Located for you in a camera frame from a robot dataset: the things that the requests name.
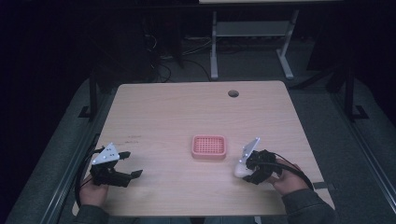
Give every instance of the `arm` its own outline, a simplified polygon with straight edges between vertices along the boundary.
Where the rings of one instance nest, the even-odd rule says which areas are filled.
[[[286,161],[280,159],[276,161],[290,166]],[[334,210],[321,200],[299,176],[283,170],[279,178],[270,176],[266,181],[282,195],[289,224],[335,223]]]
[[[94,185],[91,175],[87,176],[83,183],[79,191],[81,207],[73,223],[106,224],[108,213],[102,209],[102,206],[106,200],[108,185]]]

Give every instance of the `sleeve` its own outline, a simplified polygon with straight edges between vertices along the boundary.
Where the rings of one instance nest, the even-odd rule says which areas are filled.
[[[311,189],[300,189],[282,197],[289,224],[333,224],[335,211]]]
[[[74,224],[107,224],[108,213],[93,205],[82,205],[79,208]]]

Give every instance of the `pink basket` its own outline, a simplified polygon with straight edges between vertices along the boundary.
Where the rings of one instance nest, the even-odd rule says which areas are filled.
[[[195,135],[192,139],[192,157],[199,160],[223,160],[227,148],[220,135]]]

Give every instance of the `hole in table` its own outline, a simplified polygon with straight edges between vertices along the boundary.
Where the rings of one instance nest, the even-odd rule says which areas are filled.
[[[239,91],[228,91],[228,95],[233,98],[238,97]]]

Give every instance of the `hand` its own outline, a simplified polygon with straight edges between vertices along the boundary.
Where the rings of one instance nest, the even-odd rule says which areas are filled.
[[[102,207],[105,203],[108,192],[108,185],[96,186],[93,184],[92,176],[88,175],[82,182],[79,191],[81,205],[88,204]]]
[[[276,159],[276,162],[287,165],[295,169],[295,167],[292,167],[290,163],[284,160]],[[272,184],[276,189],[276,191],[279,192],[282,196],[292,193],[299,189],[309,189],[309,187],[299,176],[287,170],[282,170],[282,175],[279,178],[270,176],[265,181]]]

